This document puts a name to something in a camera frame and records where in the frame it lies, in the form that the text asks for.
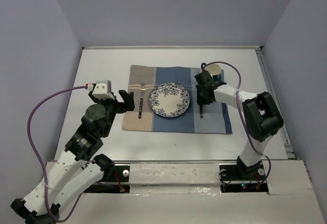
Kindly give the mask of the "dark green mug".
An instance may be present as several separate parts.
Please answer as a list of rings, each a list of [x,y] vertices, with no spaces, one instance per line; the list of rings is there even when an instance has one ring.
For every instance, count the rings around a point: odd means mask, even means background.
[[[208,71],[215,82],[220,81],[220,75],[222,69],[217,63],[210,64],[210,65],[207,65],[206,63],[202,63],[201,68],[204,69],[205,71]]]

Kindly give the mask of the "fork with dark handle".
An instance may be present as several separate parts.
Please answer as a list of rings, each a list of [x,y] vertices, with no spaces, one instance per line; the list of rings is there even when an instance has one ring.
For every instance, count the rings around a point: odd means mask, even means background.
[[[139,110],[138,110],[138,118],[141,119],[142,117],[142,110],[143,110],[143,102],[144,102],[144,94],[146,91],[145,83],[141,82],[140,86],[140,100],[139,100]]]

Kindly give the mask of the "knife with dark handle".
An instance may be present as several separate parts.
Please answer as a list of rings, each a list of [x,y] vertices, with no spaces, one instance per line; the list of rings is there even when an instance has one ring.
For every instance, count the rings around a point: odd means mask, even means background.
[[[203,118],[203,105],[199,105],[200,118]]]

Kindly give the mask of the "blue beige checked placemat cloth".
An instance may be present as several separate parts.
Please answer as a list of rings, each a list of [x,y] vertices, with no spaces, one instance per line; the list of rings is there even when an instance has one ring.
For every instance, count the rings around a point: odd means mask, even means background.
[[[174,132],[200,134],[232,134],[232,126],[226,104],[214,102],[203,107],[203,118],[197,105],[195,75],[199,68],[189,67],[148,67],[132,65],[128,91],[134,92],[135,109],[127,112],[123,118],[122,128],[125,131],[140,132]],[[138,118],[140,86],[145,83],[143,110]],[[162,83],[176,83],[186,88],[190,94],[189,108],[181,116],[174,118],[161,117],[153,112],[149,104],[149,95],[155,86]]]

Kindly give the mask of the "blue floral ceramic plate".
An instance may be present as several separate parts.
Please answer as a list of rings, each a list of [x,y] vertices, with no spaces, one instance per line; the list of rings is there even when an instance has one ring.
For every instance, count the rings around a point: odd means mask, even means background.
[[[174,118],[187,111],[191,103],[188,91],[176,83],[162,83],[149,95],[153,112],[161,117]]]

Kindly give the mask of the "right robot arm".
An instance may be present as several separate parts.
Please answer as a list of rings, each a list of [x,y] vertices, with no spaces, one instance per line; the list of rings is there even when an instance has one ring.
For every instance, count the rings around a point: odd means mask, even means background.
[[[223,171],[232,180],[250,180],[261,165],[269,140],[283,127],[284,121],[269,92],[255,94],[215,81],[208,71],[195,75],[197,104],[220,102],[236,108],[245,128],[247,142],[235,165]]]

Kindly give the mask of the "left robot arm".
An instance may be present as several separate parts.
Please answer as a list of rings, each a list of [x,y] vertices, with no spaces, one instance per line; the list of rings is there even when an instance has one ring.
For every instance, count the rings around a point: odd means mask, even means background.
[[[113,93],[89,93],[90,105],[72,138],[66,144],[55,165],[46,170],[41,163],[43,179],[25,197],[15,199],[11,208],[26,223],[61,223],[60,214],[70,204],[77,205],[81,194],[92,184],[109,180],[114,162],[97,154],[102,139],[108,137],[115,116],[133,111],[134,93],[119,91],[123,101]]]

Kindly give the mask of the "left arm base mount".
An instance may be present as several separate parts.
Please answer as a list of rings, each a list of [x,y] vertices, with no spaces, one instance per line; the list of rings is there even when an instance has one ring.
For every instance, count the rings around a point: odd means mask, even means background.
[[[128,193],[130,191],[130,165],[115,164],[104,154],[96,155],[92,165],[100,167],[100,180],[90,185],[84,193]]]

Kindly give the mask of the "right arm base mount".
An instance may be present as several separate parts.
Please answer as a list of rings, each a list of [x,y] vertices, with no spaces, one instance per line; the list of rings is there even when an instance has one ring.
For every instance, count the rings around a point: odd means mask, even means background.
[[[222,193],[269,192],[262,161],[247,167],[237,158],[236,164],[219,165],[218,179]]]

